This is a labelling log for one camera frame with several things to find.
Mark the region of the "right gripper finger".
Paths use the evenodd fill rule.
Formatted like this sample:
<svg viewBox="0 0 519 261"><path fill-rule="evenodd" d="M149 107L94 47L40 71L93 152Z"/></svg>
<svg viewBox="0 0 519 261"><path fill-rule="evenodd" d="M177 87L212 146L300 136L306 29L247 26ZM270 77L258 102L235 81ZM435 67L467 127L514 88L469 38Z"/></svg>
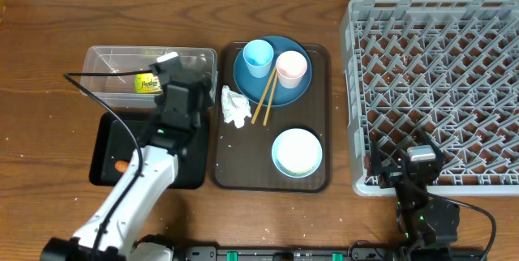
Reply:
<svg viewBox="0 0 519 261"><path fill-rule="evenodd" d="M422 141L422 143L424 145L428 145L432 149L432 151L435 154L435 158L437 160L444 160L445 159L444 153L439 149L438 146L436 146L433 143L433 140L431 139L431 136L427 132L425 132L423 130L419 130L419 137L420 137L420 139L421 139L421 141Z"/></svg>
<svg viewBox="0 0 519 261"><path fill-rule="evenodd" d="M370 154L371 171L372 172L381 172L382 171L382 160L380 157L380 150L378 148L375 135L370 135L370 145L371 145L371 154Z"/></svg>

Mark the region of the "foil snack wrapper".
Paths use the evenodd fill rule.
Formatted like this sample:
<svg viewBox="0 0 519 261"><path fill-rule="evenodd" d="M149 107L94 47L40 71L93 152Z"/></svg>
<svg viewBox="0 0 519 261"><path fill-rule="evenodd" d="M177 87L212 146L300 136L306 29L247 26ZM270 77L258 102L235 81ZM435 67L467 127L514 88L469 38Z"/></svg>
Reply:
<svg viewBox="0 0 519 261"><path fill-rule="evenodd" d="M152 73L138 74L135 76L135 92L138 94L161 92L160 81Z"/></svg>

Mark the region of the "white tissue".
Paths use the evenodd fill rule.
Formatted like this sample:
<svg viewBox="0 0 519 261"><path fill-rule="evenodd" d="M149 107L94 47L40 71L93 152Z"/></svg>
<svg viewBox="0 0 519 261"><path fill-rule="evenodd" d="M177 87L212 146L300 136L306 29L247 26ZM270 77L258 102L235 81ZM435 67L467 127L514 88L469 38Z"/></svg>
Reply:
<svg viewBox="0 0 519 261"><path fill-rule="evenodd" d="M228 85L221 89L221 107L225 123L233 123L236 128L245 125L245 119L251 117L249 100L242 94L231 91Z"/></svg>

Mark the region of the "orange carrot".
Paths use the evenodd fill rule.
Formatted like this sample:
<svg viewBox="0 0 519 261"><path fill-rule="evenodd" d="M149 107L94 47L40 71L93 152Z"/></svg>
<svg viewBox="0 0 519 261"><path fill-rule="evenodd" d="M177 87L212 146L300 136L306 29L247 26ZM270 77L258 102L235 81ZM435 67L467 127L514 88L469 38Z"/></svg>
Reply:
<svg viewBox="0 0 519 261"><path fill-rule="evenodd" d="M129 166L129 163L124 161L124 160L118 160L115 164L114 164L114 168L120 172L120 173L125 173L128 169L128 166Z"/></svg>

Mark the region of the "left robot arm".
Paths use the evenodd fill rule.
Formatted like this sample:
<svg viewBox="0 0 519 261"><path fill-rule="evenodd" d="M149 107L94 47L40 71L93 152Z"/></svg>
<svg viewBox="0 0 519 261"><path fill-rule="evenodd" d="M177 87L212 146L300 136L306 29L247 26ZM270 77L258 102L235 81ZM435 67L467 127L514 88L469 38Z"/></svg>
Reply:
<svg viewBox="0 0 519 261"><path fill-rule="evenodd" d="M97 212L69 240L49 239L43 260L172 259L162 244L143 246L137 234L165 190L196 188L208 159L212 81L197 71L154 71L162 88L140 135L129 130L134 150L127 170Z"/></svg>

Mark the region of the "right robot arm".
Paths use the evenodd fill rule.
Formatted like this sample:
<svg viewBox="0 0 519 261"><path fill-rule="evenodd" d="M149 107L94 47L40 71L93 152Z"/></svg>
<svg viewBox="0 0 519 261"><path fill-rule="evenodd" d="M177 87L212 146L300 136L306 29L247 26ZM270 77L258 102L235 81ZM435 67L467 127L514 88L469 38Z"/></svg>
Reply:
<svg viewBox="0 0 519 261"><path fill-rule="evenodd" d="M389 250L386 260L453 260L460 208L427 194L445 163L445 155L428 135L418 132L418 145L400 150L395 165L383 165L381 149L371 140L370 170L382 189L397 195L397 225L406 240Z"/></svg>

